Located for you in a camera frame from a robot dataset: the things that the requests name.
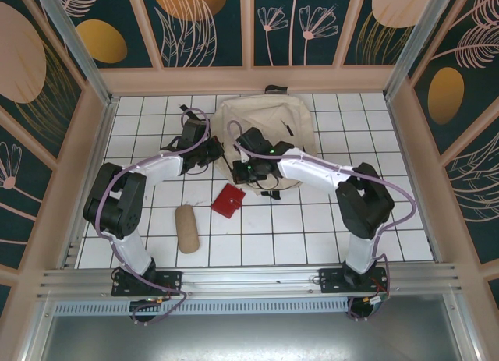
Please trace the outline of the aluminium corner post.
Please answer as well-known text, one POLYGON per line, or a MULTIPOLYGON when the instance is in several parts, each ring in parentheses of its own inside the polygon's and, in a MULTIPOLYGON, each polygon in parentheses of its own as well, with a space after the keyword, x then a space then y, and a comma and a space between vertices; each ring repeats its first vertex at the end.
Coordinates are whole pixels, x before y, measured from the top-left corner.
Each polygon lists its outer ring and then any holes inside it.
POLYGON ((76 61, 77 69, 96 91, 98 98, 106 106, 116 102, 117 99, 105 85, 94 59, 72 21, 72 18, 83 18, 97 0, 38 0, 38 2, 47 17, 48 24, 52 24, 57 30, 67 53, 76 61))
POLYGON ((429 36, 434 31, 441 14, 446 9, 450 0, 429 0, 425 5, 422 15, 413 28, 397 62, 384 86, 384 99, 390 104, 404 83, 409 70, 422 51, 429 36))

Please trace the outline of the small green circuit board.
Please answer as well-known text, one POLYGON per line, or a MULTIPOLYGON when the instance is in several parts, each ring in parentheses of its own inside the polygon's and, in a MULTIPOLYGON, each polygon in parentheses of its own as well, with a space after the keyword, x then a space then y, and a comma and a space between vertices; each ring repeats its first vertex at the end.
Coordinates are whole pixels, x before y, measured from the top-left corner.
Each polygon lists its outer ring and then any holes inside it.
POLYGON ((371 306, 376 306, 377 304, 380 304, 390 298, 390 295, 387 294, 386 292, 382 292, 381 294, 377 294, 375 296, 369 296, 363 298, 363 302, 365 304, 369 304, 371 306))

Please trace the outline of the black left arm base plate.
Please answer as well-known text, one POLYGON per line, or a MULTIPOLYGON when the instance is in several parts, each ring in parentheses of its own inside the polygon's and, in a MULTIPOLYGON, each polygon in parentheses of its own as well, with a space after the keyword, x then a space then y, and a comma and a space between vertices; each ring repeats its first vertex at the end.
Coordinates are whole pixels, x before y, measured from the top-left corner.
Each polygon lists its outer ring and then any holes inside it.
MULTIPOLYGON (((113 297, 159 297, 159 296, 178 296, 178 293, 162 291, 151 287, 139 280, 133 275, 118 269, 112 275, 111 295, 113 297)), ((182 287, 182 273, 180 271, 163 271, 156 273, 153 283, 169 289, 180 289, 182 287)))

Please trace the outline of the aluminium mounting rail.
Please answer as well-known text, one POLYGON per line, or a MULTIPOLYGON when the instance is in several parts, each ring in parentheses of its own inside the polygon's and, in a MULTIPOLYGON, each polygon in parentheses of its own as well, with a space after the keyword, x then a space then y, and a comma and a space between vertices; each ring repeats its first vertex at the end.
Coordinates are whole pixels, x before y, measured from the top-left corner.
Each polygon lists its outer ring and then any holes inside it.
MULTIPOLYGON (((192 299, 298 298, 318 296, 313 283, 319 265, 272 267, 186 267, 182 290, 192 299)), ((452 264, 390 263, 390 292, 414 296, 460 292, 464 285, 452 264)), ((44 271, 39 299, 110 299, 112 269, 44 271)))

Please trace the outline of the red snap wallet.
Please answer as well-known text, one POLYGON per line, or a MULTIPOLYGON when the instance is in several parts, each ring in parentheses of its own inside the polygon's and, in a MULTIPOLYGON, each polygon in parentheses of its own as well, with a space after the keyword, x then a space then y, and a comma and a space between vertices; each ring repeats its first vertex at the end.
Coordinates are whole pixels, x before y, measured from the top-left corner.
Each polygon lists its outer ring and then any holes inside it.
POLYGON ((245 195, 244 191, 228 183, 211 204, 211 210, 230 219, 241 208, 245 195))

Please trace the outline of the aluminium right corner post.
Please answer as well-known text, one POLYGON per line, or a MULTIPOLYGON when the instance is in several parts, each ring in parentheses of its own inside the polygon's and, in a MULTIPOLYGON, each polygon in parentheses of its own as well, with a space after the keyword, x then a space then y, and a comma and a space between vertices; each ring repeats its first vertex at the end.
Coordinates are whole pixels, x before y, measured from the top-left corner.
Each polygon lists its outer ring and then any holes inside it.
POLYGON ((429 36, 434 31, 441 14, 446 9, 450 0, 429 0, 425 5, 422 15, 413 28, 397 62, 384 86, 384 99, 390 104, 404 83, 409 70, 422 51, 429 36))

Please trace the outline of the beige canvas backpack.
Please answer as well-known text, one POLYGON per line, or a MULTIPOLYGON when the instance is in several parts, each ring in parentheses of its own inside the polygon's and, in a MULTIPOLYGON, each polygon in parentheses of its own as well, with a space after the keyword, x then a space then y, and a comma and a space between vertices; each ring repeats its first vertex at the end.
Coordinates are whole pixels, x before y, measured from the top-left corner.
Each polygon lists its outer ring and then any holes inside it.
MULTIPOLYGON (((187 115, 189 119, 204 120, 210 125, 207 139, 216 136, 224 150, 218 169, 233 184, 233 161, 244 160, 234 141, 251 127, 259 129, 272 145, 284 141, 309 155, 317 155, 311 112, 303 101, 288 95, 286 87, 269 86, 261 95, 222 101, 208 119, 191 111, 187 115)), ((281 191, 300 185, 301 182, 295 180, 269 175, 266 180, 237 186, 278 200, 281 191)))

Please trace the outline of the aluminium left corner post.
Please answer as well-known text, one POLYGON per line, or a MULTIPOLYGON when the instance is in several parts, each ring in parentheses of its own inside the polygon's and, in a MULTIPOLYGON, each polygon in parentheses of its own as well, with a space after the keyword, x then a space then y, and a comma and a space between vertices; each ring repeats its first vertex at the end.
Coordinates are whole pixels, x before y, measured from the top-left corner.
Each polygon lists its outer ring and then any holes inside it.
POLYGON ((117 99, 105 85, 94 59, 72 21, 72 18, 83 18, 97 0, 38 0, 38 2, 47 17, 48 24, 52 24, 57 30, 67 53, 76 61, 77 69, 96 91, 98 98, 106 106, 116 102, 117 99))

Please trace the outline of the grey metal sheet panel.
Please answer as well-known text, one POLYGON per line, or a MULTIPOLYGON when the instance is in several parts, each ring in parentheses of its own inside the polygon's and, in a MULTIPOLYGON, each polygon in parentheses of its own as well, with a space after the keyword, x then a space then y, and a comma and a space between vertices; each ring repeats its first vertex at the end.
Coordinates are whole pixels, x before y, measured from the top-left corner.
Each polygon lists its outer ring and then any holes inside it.
POLYGON ((183 314, 148 327, 46 302, 23 361, 486 361, 454 295, 399 296, 344 313, 183 314))

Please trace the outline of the aluminium side rail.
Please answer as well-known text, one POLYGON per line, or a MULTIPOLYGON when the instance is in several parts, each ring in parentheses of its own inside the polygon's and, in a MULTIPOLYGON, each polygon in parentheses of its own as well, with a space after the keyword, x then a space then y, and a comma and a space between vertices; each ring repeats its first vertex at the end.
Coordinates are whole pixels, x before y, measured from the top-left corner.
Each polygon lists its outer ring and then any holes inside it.
POLYGON ((74 178, 78 179, 75 184, 77 193, 72 203, 72 213, 58 260, 58 268, 61 270, 76 268, 79 263, 80 247, 87 230, 87 222, 83 219, 83 208, 94 177, 101 166, 118 103, 119 98, 112 97, 107 104, 102 105, 98 117, 94 117, 96 125, 93 129, 84 126, 76 130, 76 134, 85 137, 86 140, 81 141, 85 146, 81 144, 79 150, 71 154, 71 158, 75 160, 71 169, 76 169, 73 174, 74 178))

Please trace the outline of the brown fabric pencil case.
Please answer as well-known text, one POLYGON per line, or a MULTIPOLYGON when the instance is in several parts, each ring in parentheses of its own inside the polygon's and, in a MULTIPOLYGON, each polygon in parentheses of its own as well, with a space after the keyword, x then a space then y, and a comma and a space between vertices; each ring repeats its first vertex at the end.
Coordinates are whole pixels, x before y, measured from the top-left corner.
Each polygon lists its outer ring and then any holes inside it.
POLYGON ((182 205, 175 210, 175 227, 179 250, 184 254, 195 253, 200 248, 200 240, 192 206, 182 205))

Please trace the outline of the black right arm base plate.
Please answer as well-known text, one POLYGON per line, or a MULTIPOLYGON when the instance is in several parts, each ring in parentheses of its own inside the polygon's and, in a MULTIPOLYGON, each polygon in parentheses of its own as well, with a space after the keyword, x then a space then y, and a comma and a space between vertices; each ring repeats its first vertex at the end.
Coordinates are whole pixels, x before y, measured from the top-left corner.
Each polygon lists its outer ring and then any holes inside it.
POLYGON ((347 266, 319 270, 322 293, 367 293, 373 295, 388 288, 388 277, 384 267, 371 267, 359 274, 347 266))

